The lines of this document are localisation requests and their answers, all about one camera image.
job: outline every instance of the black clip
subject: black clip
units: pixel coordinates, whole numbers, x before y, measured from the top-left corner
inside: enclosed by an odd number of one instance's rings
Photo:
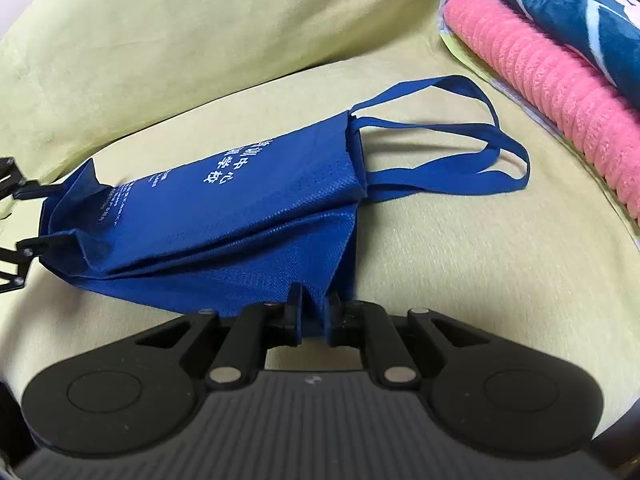
[[[62,191],[63,184],[41,186],[37,180],[27,180],[12,156],[0,158],[0,200],[9,195],[16,200],[44,198]]]
[[[49,248],[66,243],[71,239],[73,239],[72,235],[51,235],[22,240],[15,245],[15,251],[0,247],[0,262],[18,266],[15,274],[0,270],[0,280],[7,280],[7,283],[0,284],[0,294],[24,288],[33,259],[47,252]]]
[[[371,379],[389,390],[416,390],[422,377],[385,309],[368,301],[340,301],[329,295],[329,346],[360,349]]]

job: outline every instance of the green fabric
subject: green fabric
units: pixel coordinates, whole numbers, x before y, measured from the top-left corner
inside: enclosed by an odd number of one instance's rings
[[[50,182],[115,139],[374,49],[423,15],[420,0],[36,0],[0,41],[0,151]]]

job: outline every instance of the blue strap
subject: blue strap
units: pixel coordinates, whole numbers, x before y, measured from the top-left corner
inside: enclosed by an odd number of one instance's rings
[[[478,99],[487,105],[491,112],[491,117],[494,118],[494,124],[497,128],[500,128],[500,122],[498,121],[498,114],[495,112],[494,105],[492,105],[489,98],[484,94],[480,87],[471,81],[468,77],[463,75],[445,75],[442,77],[432,77],[430,79],[418,79],[417,81],[404,81],[393,85],[391,88],[378,94],[368,101],[358,103],[351,107],[350,114],[363,108],[369,108],[370,106],[379,105],[388,101],[393,101],[404,97],[405,95],[413,94],[420,90],[424,90],[429,86],[435,86],[436,88],[442,88],[453,94],[463,95],[471,97],[472,99]]]
[[[372,202],[383,202],[422,190],[458,195],[485,195],[524,188],[530,175],[527,150],[500,130],[497,115],[489,99],[478,86],[464,76],[455,75],[399,83],[377,97],[354,106],[351,112],[390,101],[429,86],[438,86],[450,92],[485,102],[494,118],[495,126],[485,123],[406,124],[374,117],[360,117],[352,118],[352,131],[357,131],[364,126],[426,128],[484,140],[487,146],[480,152],[446,156],[427,162],[415,169],[392,168],[367,172],[367,199]],[[507,150],[526,163],[527,171],[524,176],[513,178],[501,171],[485,171],[496,162],[500,150]]]

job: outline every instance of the pink ribbed fabric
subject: pink ribbed fabric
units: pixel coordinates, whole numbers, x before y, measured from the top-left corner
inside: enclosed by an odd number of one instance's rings
[[[580,55],[501,0],[449,0],[447,25],[584,153],[640,213],[640,113]]]

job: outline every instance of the blue tote bag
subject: blue tote bag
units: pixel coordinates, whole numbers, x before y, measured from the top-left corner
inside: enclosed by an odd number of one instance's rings
[[[429,86],[484,102],[494,124],[402,124],[354,115]],[[371,173],[360,142],[364,126],[426,128],[480,139],[486,147]],[[500,150],[526,163],[524,176],[488,169]],[[41,239],[63,242],[40,261],[72,285],[182,313],[213,308],[234,316],[246,304],[283,301],[289,285],[302,282],[312,298],[303,315],[321,326],[327,293],[351,296],[361,202],[419,191],[509,192],[528,179],[526,149],[500,130],[478,86],[459,75],[408,81],[301,130],[117,187],[100,184],[89,160],[44,202]]]

